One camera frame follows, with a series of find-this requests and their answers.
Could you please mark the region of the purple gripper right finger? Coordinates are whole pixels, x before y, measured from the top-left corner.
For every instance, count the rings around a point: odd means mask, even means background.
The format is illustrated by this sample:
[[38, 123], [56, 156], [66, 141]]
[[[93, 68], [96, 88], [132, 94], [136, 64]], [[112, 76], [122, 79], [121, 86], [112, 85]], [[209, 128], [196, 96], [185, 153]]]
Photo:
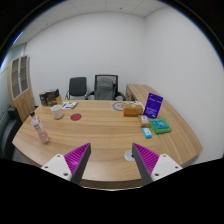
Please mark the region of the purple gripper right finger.
[[132, 154], [144, 185], [150, 184], [182, 169], [167, 154], [155, 152], [137, 144], [132, 144]]

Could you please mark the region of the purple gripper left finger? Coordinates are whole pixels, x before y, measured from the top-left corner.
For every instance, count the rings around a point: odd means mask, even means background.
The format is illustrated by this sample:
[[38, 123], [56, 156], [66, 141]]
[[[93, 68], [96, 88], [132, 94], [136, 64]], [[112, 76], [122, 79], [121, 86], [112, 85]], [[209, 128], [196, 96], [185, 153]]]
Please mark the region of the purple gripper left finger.
[[79, 185], [91, 154], [91, 144], [84, 144], [66, 155], [56, 154], [42, 169]]

